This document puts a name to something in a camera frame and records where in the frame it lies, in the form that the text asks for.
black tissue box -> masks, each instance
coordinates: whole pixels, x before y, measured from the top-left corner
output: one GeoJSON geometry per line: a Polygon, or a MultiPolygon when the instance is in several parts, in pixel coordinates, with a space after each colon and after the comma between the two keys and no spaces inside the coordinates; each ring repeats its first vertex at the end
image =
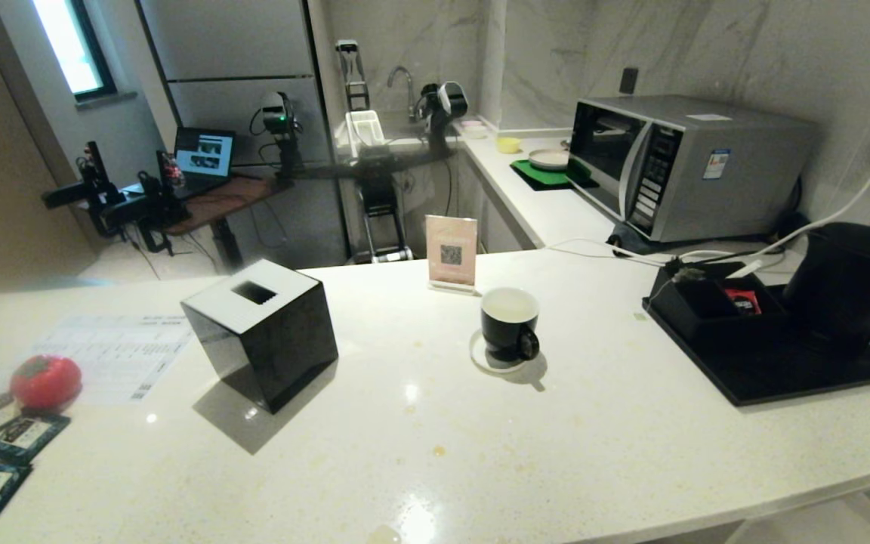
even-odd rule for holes
{"type": "Polygon", "coordinates": [[[649,309],[666,321],[684,341],[698,351],[750,348],[776,340],[788,321],[787,310],[754,274],[724,279],[742,267],[736,263],[702,264],[697,280],[671,281],[673,270],[662,268],[647,299],[649,309]],[[725,289],[754,292],[760,314],[744,314],[725,289]]]}
{"type": "Polygon", "coordinates": [[[217,375],[271,413],[338,359],[323,283],[259,261],[180,303],[217,375]]]}

black mug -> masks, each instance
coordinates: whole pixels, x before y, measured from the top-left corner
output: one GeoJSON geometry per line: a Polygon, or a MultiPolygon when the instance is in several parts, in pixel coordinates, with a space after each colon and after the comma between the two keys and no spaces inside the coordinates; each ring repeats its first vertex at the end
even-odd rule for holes
{"type": "Polygon", "coordinates": [[[831,223],[808,232],[807,256],[784,289],[794,325],[833,348],[870,341],[870,227],[831,223]]]}
{"type": "Polygon", "coordinates": [[[498,288],[483,294],[483,337],[488,354],[500,361],[535,359],[539,338],[535,322],[539,303],[528,292],[498,288]]]}

white cable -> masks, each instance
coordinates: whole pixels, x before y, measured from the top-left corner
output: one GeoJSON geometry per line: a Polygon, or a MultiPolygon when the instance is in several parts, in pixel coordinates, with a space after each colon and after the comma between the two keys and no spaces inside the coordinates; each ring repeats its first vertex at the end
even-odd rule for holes
{"type": "Polygon", "coordinates": [[[808,230],[812,230],[812,228],[815,228],[815,227],[821,227],[822,224],[825,224],[825,223],[831,223],[831,221],[837,219],[837,218],[838,218],[839,216],[841,216],[843,213],[847,212],[847,211],[850,209],[850,207],[852,207],[852,206],[854,206],[855,204],[857,204],[857,201],[861,200],[861,196],[864,196],[864,193],[867,192],[867,190],[868,190],[869,187],[870,187],[870,177],[868,178],[868,181],[864,182],[864,185],[861,186],[861,189],[859,189],[859,192],[857,192],[856,195],[853,196],[852,199],[849,200],[847,204],[845,204],[845,206],[842,206],[842,208],[841,208],[840,210],[838,210],[838,211],[836,211],[835,213],[829,215],[828,217],[825,217],[825,219],[821,219],[821,220],[818,220],[818,221],[814,221],[814,223],[805,224],[804,227],[798,228],[798,230],[795,230],[794,232],[791,232],[791,233],[788,234],[787,236],[785,236],[785,237],[781,238],[780,240],[774,242],[774,244],[770,244],[770,245],[767,246],[766,248],[763,248],[763,250],[760,250],[759,252],[755,252],[755,254],[753,254],[751,257],[757,257],[757,255],[763,255],[763,254],[766,254],[766,252],[769,252],[770,250],[773,250],[774,248],[777,248],[777,247],[779,247],[780,245],[783,245],[783,244],[788,243],[788,241],[793,240],[796,236],[798,236],[798,235],[800,235],[800,234],[802,234],[802,233],[804,233],[804,232],[807,232],[808,230]]]}
{"type": "Polygon", "coordinates": [[[760,259],[757,259],[756,261],[750,263],[749,265],[745,266],[744,268],[739,269],[738,271],[734,272],[733,274],[727,276],[727,279],[728,280],[735,280],[736,278],[743,278],[747,274],[750,274],[752,272],[757,272],[758,270],[760,270],[762,268],[764,268],[764,262],[761,261],[760,259]]]}
{"type": "Polygon", "coordinates": [[[868,190],[869,187],[870,187],[870,177],[868,178],[868,181],[864,182],[864,185],[861,187],[859,192],[857,192],[857,195],[855,195],[851,200],[849,200],[848,203],[845,204],[845,206],[843,206],[840,210],[829,215],[828,217],[825,217],[825,219],[821,219],[818,221],[813,221],[813,223],[805,224],[804,227],[798,228],[798,230],[795,230],[794,232],[791,232],[790,234],[781,238],[780,240],[777,240],[776,242],[774,242],[774,244],[770,244],[766,248],[763,248],[763,250],[754,252],[754,254],[749,255],[749,257],[757,257],[757,255],[766,254],[766,252],[769,252],[775,248],[779,248],[780,246],[793,240],[798,235],[804,234],[804,232],[807,232],[808,230],[812,230],[812,228],[821,227],[822,224],[825,224],[825,223],[831,223],[831,221],[835,220],[836,217],[847,212],[850,207],[854,206],[857,203],[857,201],[861,200],[861,196],[864,196],[864,193],[868,190]]]}
{"type": "Polygon", "coordinates": [[[590,242],[591,244],[597,244],[600,246],[605,246],[615,252],[621,252],[624,255],[628,255],[629,261],[639,262],[641,264],[648,264],[650,266],[663,266],[663,263],[660,261],[654,261],[653,259],[648,258],[646,255],[637,254],[637,252],[632,252],[629,250],[625,250],[623,248],[615,247],[612,244],[607,244],[606,242],[601,242],[599,240],[593,240],[591,238],[569,238],[569,240],[563,240],[557,244],[553,244],[551,246],[546,246],[546,249],[557,251],[557,252],[568,252],[573,255],[582,255],[582,257],[604,257],[604,255],[587,255],[581,254],[580,252],[571,252],[567,250],[560,250],[557,246],[561,246],[563,244],[569,244],[569,242],[590,242]]]}
{"type": "Polygon", "coordinates": [[[685,261],[686,258],[691,257],[691,255],[716,255],[716,257],[720,257],[721,255],[734,255],[732,252],[722,252],[719,250],[695,250],[691,252],[686,252],[686,254],[678,255],[681,261],[685,261]]]}

marble wall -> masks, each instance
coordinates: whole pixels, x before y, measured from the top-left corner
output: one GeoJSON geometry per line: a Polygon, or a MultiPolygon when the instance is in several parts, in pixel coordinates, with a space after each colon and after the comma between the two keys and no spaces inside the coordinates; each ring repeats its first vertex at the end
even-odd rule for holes
{"type": "Polygon", "coordinates": [[[507,0],[498,127],[572,124],[595,6],[595,0],[507,0]]]}
{"type": "MultiPolygon", "coordinates": [[[[639,95],[711,97],[819,123],[804,169],[812,219],[870,175],[870,2],[598,0],[593,15],[580,96],[615,96],[622,68],[638,66],[639,95]]],[[[870,224],[870,193],[845,217],[870,224]]]]}
{"type": "Polygon", "coordinates": [[[481,80],[479,113],[496,127],[501,124],[501,90],[505,65],[505,11],[508,0],[483,0],[480,33],[481,80]]]}
{"type": "MultiPolygon", "coordinates": [[[[387,75],[402,65],[412,73],[415,99],[421,86],[455,80],[477,109],[483,3],[477,0],[323,0],[332,37],[358,41],[372,108],[406,110],[404,76],[387,88],[387,75]]],[[[341,71],[338,56],[329,59],[341,71]]]]}

qr code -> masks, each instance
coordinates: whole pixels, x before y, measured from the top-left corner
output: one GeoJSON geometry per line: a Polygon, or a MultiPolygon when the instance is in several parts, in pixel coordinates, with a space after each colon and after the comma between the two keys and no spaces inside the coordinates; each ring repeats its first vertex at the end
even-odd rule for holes
{"type": "Polygon", "coordinates": [[[462,266],[462,247],[442,246],[442,263],[462,266]]]}

